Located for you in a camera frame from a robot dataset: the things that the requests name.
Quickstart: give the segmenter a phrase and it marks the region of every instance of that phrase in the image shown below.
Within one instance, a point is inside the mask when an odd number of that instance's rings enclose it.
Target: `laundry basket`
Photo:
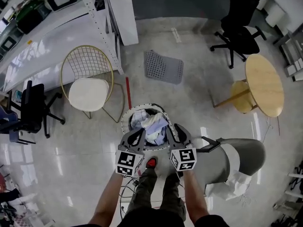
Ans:
[[[145,109],[145,110],[153,110],[156,113],[162,113],[164,118],[167,120],[168,127],[170,127],[174,137],[176,138],[176,134],[174,131],[174,128],[171,124],[171,121],[169,119],[169,116],[167,115],[167,113],[164,111],[164,109],[162,107],[160,107],[157,104],[143,104],[143,105],[138,105],[136,107],[131,108],[130,110],[128,110],[121,119],[121,128],[122,128],[122,132],[123,134],[128,133],[129,131],[131,131],[130,128],[130,121],[132,119],[132,116],[134,114],[135,111],[139,110],[139,109]],[[159,145],[159,146],[144,146],[143,150],[161,150],[161,149],[166,149],[169,147],[168,142],[166,141],[164,144]]]

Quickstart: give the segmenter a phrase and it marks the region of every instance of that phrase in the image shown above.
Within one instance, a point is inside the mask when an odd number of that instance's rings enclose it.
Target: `gray pants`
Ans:
[[[157,181],[157,175],[154,169],[147,168],[139,180],[139,185],[135,194],[129,203],[127,213],[141,208],[151,208],[151,194]],[[178,192],[179,178],[176,173],[166,178],[163,189],[163,200],[160,206],[161,210],[167,210],[178,214],[183,221],[186,219],[186,208],[184,202],[179,198]]]

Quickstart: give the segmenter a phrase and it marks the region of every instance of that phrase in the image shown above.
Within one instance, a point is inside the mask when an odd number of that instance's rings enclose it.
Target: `perforated metal post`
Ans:
[[[95,2],[93,0],[83,0],[83,2],[88,10],[91,19],[93,20],[96,28],[98,29],[101,42],[104,43],[104,45],[107,48],[107,51],[109,53],[107,54],[107,57],[112,58],[114,62],[113,67],[117,67],[119,73],[124,74],[123,69],[121,67],[121,62],[119,61],[118,56],[116,54],[115,42],[113,44],[113,42],[110,40],[109,36],[106,33],[105,23],[104,24],[102,23],[102,21],[100,20],[100,18],[96,13]]]

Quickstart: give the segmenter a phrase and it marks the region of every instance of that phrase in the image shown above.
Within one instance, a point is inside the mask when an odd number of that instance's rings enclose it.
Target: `round wooden table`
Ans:
[[[242,113],[259,108],[268,117],[278,117],[284,105],[282,83],[276,69],[262,55],[250,55],[245,64],[246,79],[234,82],[228,102]]]

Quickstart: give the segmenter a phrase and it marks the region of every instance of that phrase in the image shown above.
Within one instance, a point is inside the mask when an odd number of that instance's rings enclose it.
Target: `black office chair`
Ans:
[[[266,40],[265,35],[257,26],[257,32],[250,34],[247,26],[251,17],[259,3],[259,0],[230,0],[230,9],[226,17],[221,20],[221,27],[224,31],[223,35],[216,32],[214,35],[220,37],[226,44],[214,45],[210,47],[211,51],[215,48],[228,48],[231,54],[230,69],[233,68],[233,52],[235,51],[246,61],[243,54],[257,54],[260,52],[258,44],[255,41],[257,36],[262,36]]]
[[[29,133],[37,133],[40,131],[43,121],[44,135],[46,138],[49,138],[50,135],[47,133],[46,128],[47,116],[60,121],[61,124],[65,124],[64,119],[60,119],[50,112],[50,107],[56,98],[62,98],[62,94],[56,93],[51,101],[45,104],[44,85],[38,84],[32,87],[32,81],[28,81],[27,88],[22,93],[21,106],[11,101],[11,93],[8,100],[8,110],[10,110],[11,107],[18,109],[21,112],[21,119],[17,122],[1,124],[0,133],[7,133],[9,130],[23,130]]]

